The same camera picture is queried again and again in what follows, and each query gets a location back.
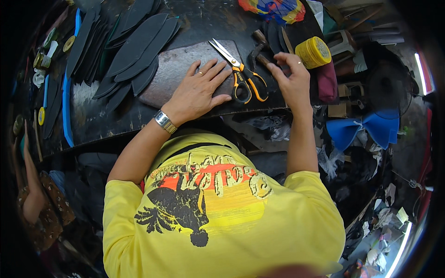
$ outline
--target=scissors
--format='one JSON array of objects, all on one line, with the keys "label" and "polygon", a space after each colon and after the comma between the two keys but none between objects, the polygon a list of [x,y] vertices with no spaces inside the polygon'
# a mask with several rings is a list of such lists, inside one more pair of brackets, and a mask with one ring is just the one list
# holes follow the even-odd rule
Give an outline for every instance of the scissors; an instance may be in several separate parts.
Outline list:
[{"label": "scissors", "polygon": [[257,73],[245,68],[244,64],[238,62],[217,40],[213,39],[213,41],[214,43],[209,41],[210,44],[232,64],[235,76],[232,94],[235,96],[235,100],[243,104],[248,103],[252,98],[252,87],[256,98],[261,102],[266,101],[269,92],[264,79]]}]

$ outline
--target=yellow t-shirt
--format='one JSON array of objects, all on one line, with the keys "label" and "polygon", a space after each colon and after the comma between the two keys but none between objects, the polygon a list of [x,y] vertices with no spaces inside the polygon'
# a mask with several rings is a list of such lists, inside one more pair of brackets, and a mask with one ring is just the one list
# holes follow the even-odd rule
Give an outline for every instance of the yellow t-shirt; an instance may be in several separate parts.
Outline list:
[{"label": "yellow t-shirt", "polygon": [[[167,157],[186,146],[212,142]],[[166,142],[146,177],[105,189],[104,266],[110,277],[254,277],[278,266],[337,272],[343,220],[319,173],[284,186],[229,141],[199,133]]]}]

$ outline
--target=scissor blade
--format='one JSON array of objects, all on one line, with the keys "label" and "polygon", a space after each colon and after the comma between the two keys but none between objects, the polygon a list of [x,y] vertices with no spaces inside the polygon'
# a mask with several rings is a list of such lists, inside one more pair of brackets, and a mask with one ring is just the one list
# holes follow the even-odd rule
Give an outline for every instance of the scissor blade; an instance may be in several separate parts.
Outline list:
[{"label": "scissor blade", "polygon": [[230,54],[227,54],[226,52],[224,52],[221,48],[219,48],[218,46],[216,46],[214,43],[212,43],[211,41],[209,41],[209,43],[216,49],[218,50],[219,53],[221,53],[221,55],[223,55],[229,62],[233,59],[232,56]]},{"label": "scissor blade", "polygon": [[231,59],[233,59],[233,56],[230,55],[230,53],[224,48],[224,46],[222,46],[217,40],[213,39],[213,41],[216,43],[216,45],[218,46],[219,49],[221,49],[222,51],[224,51]]}]

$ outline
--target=wristwatch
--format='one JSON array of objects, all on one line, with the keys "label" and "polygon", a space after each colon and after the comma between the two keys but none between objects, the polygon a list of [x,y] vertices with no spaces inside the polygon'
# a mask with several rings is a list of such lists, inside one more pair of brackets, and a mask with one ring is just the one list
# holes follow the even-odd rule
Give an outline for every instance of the wristwatch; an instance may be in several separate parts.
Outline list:
[{"label": "wristwatch", "polygon": [[174,126],[168,116],[162,112],[162,110],[159,110],[154,115],[154,120],[168,133],[173,134],[178,128]]}]

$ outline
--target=hand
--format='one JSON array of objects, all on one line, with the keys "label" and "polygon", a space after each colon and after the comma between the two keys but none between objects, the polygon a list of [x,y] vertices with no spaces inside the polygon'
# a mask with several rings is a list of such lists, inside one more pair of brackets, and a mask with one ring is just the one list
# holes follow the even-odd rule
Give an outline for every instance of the hand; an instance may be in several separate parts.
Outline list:
[{"label": "hand", "polygon": [[23,144],[23,151],[29,150],[29,137],[28,137],[28,123],[25,120],[25,142]]},{"label": "hand", "polygon": [[194,62],[171,99],[162,106],[161,110],[174,126],[179,127],[187,121],[197,119],[215,106],[232,99],[225,94],[212,97],[216,88],[232,73],[231,69],[220,72],[227,62],[214,66],[217,62],[217,58],[208,61],[197,74],[195,71],[201,61]]},{"label": "hand", "polygon": [[267,68],[277,80],[284,100],[291,108],[294,116],[305,115],[312,117],[312,107],[309,98],[309,81],[311,76],[301,63],[297,55],[280,52],[274,56],[278,65],[288,65],[291,68],[291,76],[287,78],[283,71],[273,63],[267,64]]}]

